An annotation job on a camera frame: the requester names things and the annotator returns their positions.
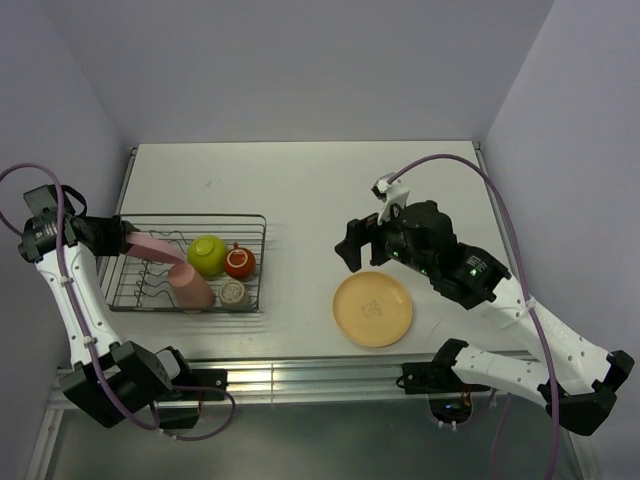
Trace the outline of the pink plate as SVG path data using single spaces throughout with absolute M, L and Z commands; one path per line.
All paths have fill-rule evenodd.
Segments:
M 160 264 L 184 264 L 184 253 L 175 244 L 152 237 L 141 232 L 132 232 L 126 236 L 129 257 Z

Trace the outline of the yellow plate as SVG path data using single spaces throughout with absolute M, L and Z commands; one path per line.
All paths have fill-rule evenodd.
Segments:
M 396 343 L 413 319 L 413 304 L 405 287 L 391 276 L 373 271 L 344 280 L 334 294 L 332 311 L 342 333 L 368 348 Z

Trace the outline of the green bowl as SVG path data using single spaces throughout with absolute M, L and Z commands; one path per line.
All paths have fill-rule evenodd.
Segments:
M 224 260 L 228 252 L 226 243 L 217 236 L 196 237 L 188 246 L 188 263 L 204 278 L 224 271 Z

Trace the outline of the pink cup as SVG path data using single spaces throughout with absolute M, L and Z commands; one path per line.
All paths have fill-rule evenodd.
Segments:
M 207 309 L 215 304 L 215 294 L 205 279 L 189 263 L 173 265 L 167 274 L 171 291 L 183 309 Z

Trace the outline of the orange mug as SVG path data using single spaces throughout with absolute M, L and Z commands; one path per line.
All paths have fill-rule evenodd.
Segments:
M 223 260 L 223 271 L 238 281 L 248 281 L 254 275 L 256 266 L 253 252 L 237 242 L 228 250 Z

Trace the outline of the small speckled grey cup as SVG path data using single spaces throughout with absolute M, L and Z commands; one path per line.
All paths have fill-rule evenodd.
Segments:
M 238 280 L 229 280 L 219 289 L 221 305 L 228 308 L 246 307 L 250 304 L 250 296 L 245 285 Z

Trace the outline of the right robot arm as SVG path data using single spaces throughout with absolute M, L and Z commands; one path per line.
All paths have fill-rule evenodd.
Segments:
M 348 222 L 334 250 L 352 272 L 390 260 L 425 276 L 444 298 L 474 311 L 515 339 L 531 355 L 524 361 L 449 339 L 427 367 L 403 367 L 406 393 L 447 391 L 470 385 L 496 388 L 557 412 L 566 430 L 592 435 L 613 409 L 616 392 L 634 367 L 622 350 L 607 351 L 576 333 L 532 298 L 489 252 L 460 242 L 451 219 L 436 203 L 393 205 L 388 219 L 376 214 Z

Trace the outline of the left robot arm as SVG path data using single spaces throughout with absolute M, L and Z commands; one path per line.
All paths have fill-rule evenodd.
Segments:
M 176 263 L 181 257 L 170 244 L 142 233 L 120 216 L 91 217 L 75 211 L 73 199 L 84 198 L 67 185 L 44 185 L 25 193 L 33 216 L 24 226 L 18 250 L 46 281 L 65 325 L 73 370 L 60 381 L 63 394 L 111 428 L 166 395 L 187 397 L 195 375 L 177 349 L 153 353 L 114 330 L 96 260 L 125 255 Z

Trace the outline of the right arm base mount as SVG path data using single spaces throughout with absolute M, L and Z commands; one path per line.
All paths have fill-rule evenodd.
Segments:
M 406 362 L 395 385 L 405 395 L 424 395 L 430 420 L 440 429 L 457 431 L 477 421 L 496 405 L 497 390 L 466 384 L 434 362 Z

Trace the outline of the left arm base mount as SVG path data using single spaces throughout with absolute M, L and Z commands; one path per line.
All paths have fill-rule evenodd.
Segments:
M 152 406 L 152 415 L 159 421 L 160 434 L 173 441 L 196 442 L 213 438 L 224 432 L 233 422 L 236 401 L 228 392 L 228 371 L 226 369 L 195 369 L 189 375 L 175 378 L 185 380 L 185 385 L 175 386 L 162 395 Z M 187 434 L 202 420 L 207 401 L 228 401 L 230 405 L 226 419 L 209 433 Z

